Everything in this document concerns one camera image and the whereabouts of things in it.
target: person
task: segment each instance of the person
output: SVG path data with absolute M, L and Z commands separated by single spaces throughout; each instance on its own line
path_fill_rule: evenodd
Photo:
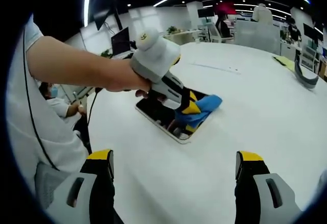
M 53 84 L 42 82 L 39 87 L 44 99 L 54 109 L 56 114 L 69 126 L 72 131 L 78 131 L 89 154 L 92 153 L 90 137 L 88 133 L 86 110 L 79 102 L 67 103 L 64 99 L 58 98 L 58 88 Z
M 254 8 L 252 19 L 263 24 L 272 25 L 272 13 L 263 3 Z
M 228 38 L 232 37 L 230 35 L 230 30 L 227 26 L 227 24 L 224 22 L 227 19 L 227 15 L 225 12 L 218 12 L 218 20 L 216 22 L 216 28 L 218 29 L 220 35 L 222 38 Z
M 292 17 L 289 19 L 288 32 L 289 32 L 289 38 L 292 39 L 293 41 L 302 41 L 301 32 L 297 28 L 295 24 L 295 20 Z
M 150 82 L 130 67 L 130 59 L 107 59 L 43 36 L 32 16 L 20 30 L 8 75 L 8 136 L 16 164 L 33 194 L 38 163 L 77 172 L 88 156 L 82 141 L 44 100 L 37 80 L 113 92 L 137 90 L 136 96 L 150 89 Z

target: yellow object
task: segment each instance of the yellow object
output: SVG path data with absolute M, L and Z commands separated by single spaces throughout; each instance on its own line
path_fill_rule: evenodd
M 242 154 L 243 161 L 264 161 L 261 156 L 247 151 L 239 151 Z
M 173 62 L 173 64 L 170 66 L 170 67 L 172 67 L 172 66 L 174 66 L 179 60 L 180 60 L 180 57 L 181 57 L 181 55 L 179 55 L 177 58 L 176 58 L 176 60 Z
M 147 38 L 147 35 L 146 34 L 142 34 L 141 35 L 141 40 L 145 40 Z
M 294 69 L 295 63 L 292 62 L 290 59 L 288 59 L 286 57 L 281 57 L 281 56 L 274 57 L 274 59 L 276 59 L 278 62 L 282 63 L 287 69 L 291 70 L 292 72 L 295 71 L 295 69 Z
M 196 98 L 196 96 L 194 95 L 194 93 L 190 90 L 190 98 L 192 98 L 193 100 L 197 101 L 198 99 Z
M 186 127 L 185 127 L 185 129 L 186 129 L 187 131 L 192 132 L 192 133 L 196 132 L 196 130 L 197 130 L 198 128 L 199 128 L 199 126 L 196 126 L 196 128 L 192 128 L 192 127 L 189 126 L 189 125 L 186 125 Z
M 182 111 L 183 114 L 197 114 L 197 113 L 201 113 L 201 110 L 199 109 L 199 107 L 195 104 L 195 102 L 190 101 L 190 105 L 185 108 Z
M 111 151 L 111 149 L 106 149 L 102 151 L 97 151 L 92 153 L 87 157 L 87 159 L 102 159 L 102 160 L 107 160 L 108 154 Z

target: office chair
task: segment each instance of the office chair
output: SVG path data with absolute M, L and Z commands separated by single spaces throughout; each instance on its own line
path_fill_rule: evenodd
M 230 44 L 233 43 L 234 37 L 228 37 L 228 38 L 221 37 L 218 29 L 216 28 L 213 22 L 208 22 L 206 26 L 208 27 L 208 31 L 210 33 L 211 42 L 230 43 Z
M 315 74 L 318 74 L 319 63 L 319 53 L 317 50 L 314 50 L 305 44 L 300 55 L 300 65 L 306 67 Z

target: folded cloth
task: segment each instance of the folded cloth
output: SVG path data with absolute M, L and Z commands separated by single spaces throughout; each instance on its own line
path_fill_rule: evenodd
M 201 100 L 195 102 L 201 111 L 200 113 L 182 114 L 179 111 L 175 111 L 175 119 L 178 122 L 185 123 L 192 128 L 197 128 L 201 122 L 205 121 L 211 112 L 220 106 L 222 101 L 223 100 L 217 95 L 205 96 Z

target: cable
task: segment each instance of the cable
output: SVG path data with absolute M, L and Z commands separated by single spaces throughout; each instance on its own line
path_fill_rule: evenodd
M 90 123 L 90 118 L 91 118 L 92 108 L 93 108 L 94 102 L 96 101 L 97 95 L 98 95 L 98 92 L 96 92 L 96 95 L 94 96 L 94 99 L 93 99 L 93 102 L 92 102 L 92 105 L 91 105 L 90 114 L 88 115 L 87 126 L 88 126 L 88 124 Z
M 32 113 L 32 108 L 31 108 L 31 101 L 30 101 L 30 95 L 29 95 L 29 90 L 28 90 L 28 86 L 27 86 L 27 75 L 26 75 L 26 63 L 25 63 L 25 29 L 23 32 L 23 42 L 22 42 L 22 49 L 23 49 L 23 61 L 24 61 L 24 75 L 25 75 L 25 86 L 26 86 L 26 95 L 27 95 L 27 101 L 29 103 L 29 109 L 30 109 L 30 114 L 31 114 L 31 121 L 32 121 L 32 125 L 33 125 L 33 129 L 34 129 L 34 133 L 35 136 L 37 138 L 37 141 L 39 142 L 42 151 L 46 157 L 46 159 L 49 161 L 49 163 L 51 164 L 51 167 L 57 171 L 59 171 L 59 169 L 54 165 L 54 163 L 52 162 L 52 160 L 50 159 L 49 155 L 46 153 L 46 150 L 43 146 L 43 143 L 39 137 L 39 134 L 37 133 L 36 127 L 35 127 L 35 122 L 34 122 L 34 118 L 33 118 L 33 113 Z
M 109 24 L 105 21 L 104 22 L 104 25 L 106 26 L 106 28 L 109 30 L 109 32 L 111 32 L 112 34 L 116 34 L 112 29 L 111 29 L 111 27 L 109 26 Z

